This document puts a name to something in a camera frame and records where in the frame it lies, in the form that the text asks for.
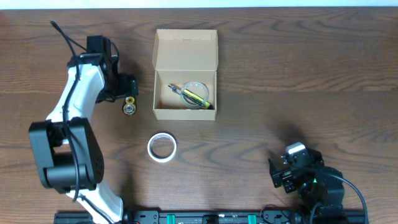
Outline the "black yellow correction tape dispenser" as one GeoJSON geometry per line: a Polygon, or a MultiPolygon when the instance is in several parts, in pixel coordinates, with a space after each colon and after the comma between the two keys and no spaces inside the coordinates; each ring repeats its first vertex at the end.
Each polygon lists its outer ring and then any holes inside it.
{"type": "Polygon", "coordinates": [[[136,113],[136,110],[136,99],[133,96],[127,96],[123,104],[123,113],[131,116],[136,113]]]}

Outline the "clear tape roll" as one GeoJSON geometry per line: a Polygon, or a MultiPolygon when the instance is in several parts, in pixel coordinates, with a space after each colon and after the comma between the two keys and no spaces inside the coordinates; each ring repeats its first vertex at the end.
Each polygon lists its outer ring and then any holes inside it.
{"type": "Polygon", "coordinates": [[[201,98],[203,98],[205,101],[208,101],[209,95],[210,95],[209,91],[208,91],[208,88],[204,84],[202,84],[201,82],[188,82],[188,83],[184,84],[184,86],[183,86],[183,88],[181,90],[182,91],[184,91],[184,90],[190,91],[189,88],[192,87],[192,86],[200,87],[205,93],[204,97],[201,97],[201,98]]]}

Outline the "black pen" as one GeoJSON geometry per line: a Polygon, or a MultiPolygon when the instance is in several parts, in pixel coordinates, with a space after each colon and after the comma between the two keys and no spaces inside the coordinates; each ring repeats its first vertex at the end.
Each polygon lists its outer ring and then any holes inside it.
{"type": "Polygon", "coordinates": [[[188,90],[179,90],[172,85],[168,85],[168,87],[176,94],[182,97],[182,101],[187,104],[187,107],[193,106],[194,108],[207,108],[206,101],[199,97],[198,95],[188,91],[188,90]]]}

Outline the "white tape roll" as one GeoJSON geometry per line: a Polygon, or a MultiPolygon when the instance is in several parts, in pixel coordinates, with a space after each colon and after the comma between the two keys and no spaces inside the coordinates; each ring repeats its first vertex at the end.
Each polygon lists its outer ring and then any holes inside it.
{"type": "Polygon", "coordinates": [[[149,142],[147,144],[147,152],[149,156],[158,163],[170,162],[177,153],[177,140],[169,133],[157,133],[149,139],[149,142]],[[156,156],[152,149],[154,142],[161,138],[166,138],[173,144],[173,150],[167,157],[156,156]]]}

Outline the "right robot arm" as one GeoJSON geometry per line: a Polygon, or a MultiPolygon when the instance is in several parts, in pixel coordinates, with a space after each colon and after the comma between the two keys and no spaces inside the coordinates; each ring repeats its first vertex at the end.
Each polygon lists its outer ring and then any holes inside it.
{"type": "Polygon", "coordinates": [[[269,173],[274,187],[286,193],[297,192],[304,208],[311,212],[316,205],[316,217],[341,217],[345,189],[342,173],[324,164],[322,154],[313,149],[302,149],[281,156],[287,167],[277,169],[269,161],[269,173]]]}

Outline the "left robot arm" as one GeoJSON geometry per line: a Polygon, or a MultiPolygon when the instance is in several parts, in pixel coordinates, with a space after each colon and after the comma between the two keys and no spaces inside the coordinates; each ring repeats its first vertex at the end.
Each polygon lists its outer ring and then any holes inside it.
{"type": "Polygon", "coordinates": [[[68,63],[63,93],[45,121],[29,127],[37,172],[46,189],[78,202],[94,223],[134,223],[133,214],[104,179],[104,158],[90,124],[95,104],[122,97],[134,78],[119,73],[119,55],[81,54],[68,63]]]}

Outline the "yellow highlighter marker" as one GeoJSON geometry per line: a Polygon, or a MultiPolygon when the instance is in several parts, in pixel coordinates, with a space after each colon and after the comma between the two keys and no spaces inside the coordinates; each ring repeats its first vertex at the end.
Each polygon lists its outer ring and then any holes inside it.
{"type": "Polygon", "coordinates": [[[183,104],[185,104],[187,107],[191,109],[204,109],[204,110],[214,109],[213,105],[210,102],[204,101],[203,98],[188,90],[184,90],[183,92],[181,92],[181,97],[183,104]]]}

